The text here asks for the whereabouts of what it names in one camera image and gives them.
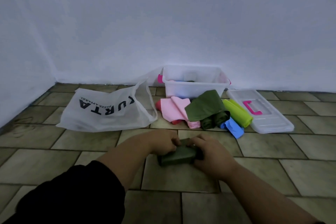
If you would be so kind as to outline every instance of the wall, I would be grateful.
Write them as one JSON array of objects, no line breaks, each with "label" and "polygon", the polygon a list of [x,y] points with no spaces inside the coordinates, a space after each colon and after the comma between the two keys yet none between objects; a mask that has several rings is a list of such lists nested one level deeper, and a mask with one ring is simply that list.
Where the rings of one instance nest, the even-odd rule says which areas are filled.
[{"label": "wall", "polygon": [[36,27],[19,0],[0,0],[0,127],[55,84]]},{"label": "wall", "polygon": [[233,88],[336,92],[336,0],[21,0],[73,83],[219,65]]}]

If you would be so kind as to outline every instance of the tiled floor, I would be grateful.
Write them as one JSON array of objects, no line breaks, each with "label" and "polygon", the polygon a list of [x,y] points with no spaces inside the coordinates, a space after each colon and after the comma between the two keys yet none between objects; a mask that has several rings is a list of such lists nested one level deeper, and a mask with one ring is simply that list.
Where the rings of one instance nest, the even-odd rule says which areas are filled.
[{"label": "tiled floor", "polygon": [[[36,185],[73,165],[86,165],[127,138],[156,128],[180,138],[200,133],[159,115],[149,128],[83,133],[55,127],[77,88],[111,93],[127,86],[57,84],[15,117],[0,135],[0,223]],[[154,101],[165,89],[150,87]],[[236,140],[215,128],[206,131],[236,160],[326,223],[336,219],[336,94],[260,93],[295,125],[291,133],[255,133]],[[123,223],[250,223],[228,186],[191,165],[159,167],[150,155],[125,199]]]}]

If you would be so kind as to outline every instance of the clear plastic lid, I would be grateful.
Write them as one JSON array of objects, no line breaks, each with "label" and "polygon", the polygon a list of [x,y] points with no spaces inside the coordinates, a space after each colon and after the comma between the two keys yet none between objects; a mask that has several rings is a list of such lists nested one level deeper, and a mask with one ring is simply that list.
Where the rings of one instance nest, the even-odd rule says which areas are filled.
[{"label": "clear plastic lid", "polygon": [[227,95],[252,117],[251,127],[260,134],[290,132],[294,125],[256,90],[228,90]]}]

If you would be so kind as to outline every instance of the white plastic bag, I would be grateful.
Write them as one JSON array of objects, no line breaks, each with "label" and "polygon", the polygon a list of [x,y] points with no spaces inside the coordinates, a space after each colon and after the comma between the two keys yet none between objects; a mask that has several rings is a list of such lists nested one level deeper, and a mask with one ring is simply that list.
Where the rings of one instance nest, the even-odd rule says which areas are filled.
[{"label": "white plastic bag", "polygon": [[144,128],[158,114],[146,80],[112,93],[77,89],[57,127],[102,132]]}]

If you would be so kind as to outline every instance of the black sleeve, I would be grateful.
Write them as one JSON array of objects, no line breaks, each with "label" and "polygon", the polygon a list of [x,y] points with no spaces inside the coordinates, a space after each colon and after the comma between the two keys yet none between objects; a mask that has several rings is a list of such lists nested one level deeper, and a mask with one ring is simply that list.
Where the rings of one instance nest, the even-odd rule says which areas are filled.
[{"label": "black sleeve", "polygon": [[25,195],[4,223],[121,223],[125,190],[104,164],[73,166]]}]

